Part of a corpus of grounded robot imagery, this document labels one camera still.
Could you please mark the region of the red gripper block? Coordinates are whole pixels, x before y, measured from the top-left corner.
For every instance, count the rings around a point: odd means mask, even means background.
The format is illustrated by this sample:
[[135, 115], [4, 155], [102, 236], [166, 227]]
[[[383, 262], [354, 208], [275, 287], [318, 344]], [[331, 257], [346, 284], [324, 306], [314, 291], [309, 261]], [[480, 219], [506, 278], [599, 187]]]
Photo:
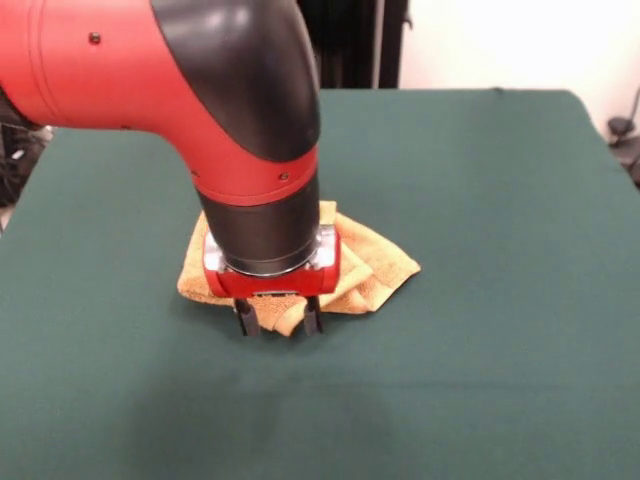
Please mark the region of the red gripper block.
[[[205, 228], [202, 265], [210, 292], [219, 298], [296, 295], [307, 297], [303, 325], [307, 335], [323, 333], [319, 295], [335, 291], [341, 264], [340, 235], [334, 225], [320, 225], [312, 255], [295, 269], [275, 276], [247, 275], [227, 264], [222, 249]], [[234, 300], [234, 312], [244, 336], [258, 336], [261, 326], [247, 299]]]

